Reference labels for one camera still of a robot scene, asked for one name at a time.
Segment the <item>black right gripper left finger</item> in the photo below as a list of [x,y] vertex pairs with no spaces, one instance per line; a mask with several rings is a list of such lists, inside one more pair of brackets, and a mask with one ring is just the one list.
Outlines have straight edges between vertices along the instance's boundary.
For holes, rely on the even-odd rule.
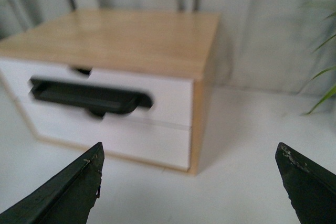
[[3,213],[1,223],[86,223],[100,197],[101,142]]

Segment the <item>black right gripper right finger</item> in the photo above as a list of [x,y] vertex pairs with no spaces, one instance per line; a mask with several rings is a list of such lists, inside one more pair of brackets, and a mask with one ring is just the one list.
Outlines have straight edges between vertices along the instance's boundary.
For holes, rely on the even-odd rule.
[[335,223],[335,174],[282,142],[275,160],[300,223]]

